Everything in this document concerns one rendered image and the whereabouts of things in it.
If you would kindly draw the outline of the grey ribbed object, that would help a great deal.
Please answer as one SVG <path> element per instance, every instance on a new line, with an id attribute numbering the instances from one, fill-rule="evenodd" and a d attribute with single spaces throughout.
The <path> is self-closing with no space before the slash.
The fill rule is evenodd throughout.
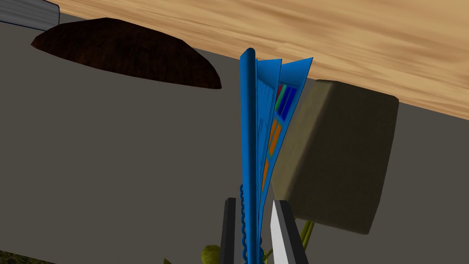
<path id="1" fill-rule="evenodd" d="M 0 22 L 47 31 L 59 25 L 60 7 L 47 0 L 0 0 Z"/>

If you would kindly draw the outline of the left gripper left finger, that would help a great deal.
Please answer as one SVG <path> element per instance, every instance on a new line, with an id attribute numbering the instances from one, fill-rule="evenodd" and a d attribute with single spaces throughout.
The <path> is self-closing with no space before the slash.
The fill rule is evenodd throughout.
<path id="1" fill-rule="evenodd" d="M 236 199 L 224 202 L 224 218 L 220 243 L 219 264 L 234 264 Z"/>

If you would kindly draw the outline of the blue book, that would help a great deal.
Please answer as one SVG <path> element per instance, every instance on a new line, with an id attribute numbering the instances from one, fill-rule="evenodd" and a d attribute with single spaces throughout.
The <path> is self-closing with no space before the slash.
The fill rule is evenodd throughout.
<path id="1" fill-rule="evenodd" d="M 263 210 L 273 169 L 312 61 L 259 60 L 253 48 L 240 56 L 240 198 L 245 264 L 267 264 L 261 237 Z"/>

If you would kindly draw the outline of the olive green plant pot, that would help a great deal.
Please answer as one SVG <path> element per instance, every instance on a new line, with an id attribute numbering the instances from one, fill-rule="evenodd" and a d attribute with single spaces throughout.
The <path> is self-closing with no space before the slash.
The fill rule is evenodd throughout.
<path id="1" fill-rule="evenodd" d="M 303 97 L 274 167 L 277 200 L 297 219 L 370 232 L 393 145 L 399 99 L 316 80 Z"/>

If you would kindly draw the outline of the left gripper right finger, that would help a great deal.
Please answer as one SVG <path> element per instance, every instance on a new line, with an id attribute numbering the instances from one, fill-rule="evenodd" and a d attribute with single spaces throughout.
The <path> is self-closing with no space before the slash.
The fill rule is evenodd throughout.
<path id="1" fill-rule="evenodd" d="M 309 264 L 286 200 L 273 201 L 270 229 L 274 264 Z"/>

